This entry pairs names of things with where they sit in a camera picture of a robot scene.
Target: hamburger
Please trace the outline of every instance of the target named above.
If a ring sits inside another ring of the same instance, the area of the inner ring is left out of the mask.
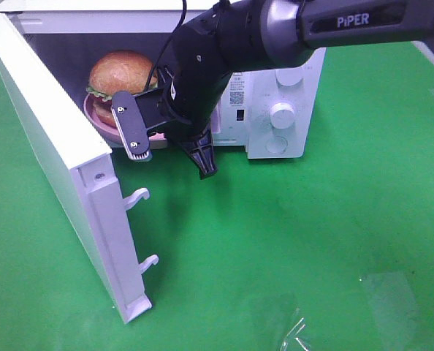
[[[118,91],[142,93],[153,64],[149,58],[132,50],[108,53],[91,70],[87,92],[94,98],[93,107],[100,121],[116,128],[111,112],[112,96]],[[154,75],[150,87],[155,88]]]

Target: cable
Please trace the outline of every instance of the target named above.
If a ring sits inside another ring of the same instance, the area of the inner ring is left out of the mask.
[[[159,56],[157,56],[157,59],[154,62],[153,66],[152,66],[152,68],[151,68],[151,70],[149,72],[149,76],[147,77],[147,81],[145,82],[144,91],[149,90],[149,85],[151,84],[152,75],[155,72],[155,70],[157,69],[157,66],[159,65],[160,58],[162,57],[162,55],[164,54],[164,52],[167,49],[168,45],[172,41],[173,34],[175,34],[175,32],[181,27],[181,25],[185,21],[186,11],[187,11],[188,7],[187,7],[187,4],[186,4],[186,0],[182,0],[182,2],[183,2],[183,9],[181,10],[180,20],[178,21],[178,24],[176,25],[175,29],[173,29],[173,32],[171,33],[171,35],[168,36],[167,41],[165,42],[164,46],[160,50]]]

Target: green surface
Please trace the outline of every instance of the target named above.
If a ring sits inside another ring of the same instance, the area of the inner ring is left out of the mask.
[[[0,81],[0,350],[278,350],[301,317],[313,350],[434,350],[430,89],[409,43],[335,48],[302,159],[219,149],[200,181],[178,151],[115,151],[124,194],[151,191],[140,258],[161,258],[123,325]]]

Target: microwave knob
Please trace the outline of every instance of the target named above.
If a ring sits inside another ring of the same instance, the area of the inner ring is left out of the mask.
[[[303,68],[283,68],[275,70],[275,79],[282,86],[294,86],[303,79]]]
[[[276,129],[287,129],[295,122],[295,109],[286,102],[279,102],[270,108],[270,123]]]

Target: open microwave door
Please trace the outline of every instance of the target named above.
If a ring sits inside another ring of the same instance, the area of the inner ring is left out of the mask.
[[[126,210],[148,198],[147,189],[123,199],[110,147],[4,13],[0,74],[35,156],[123,321],[134,319],[151,307],[142,273],[158,258],[138,262]]]

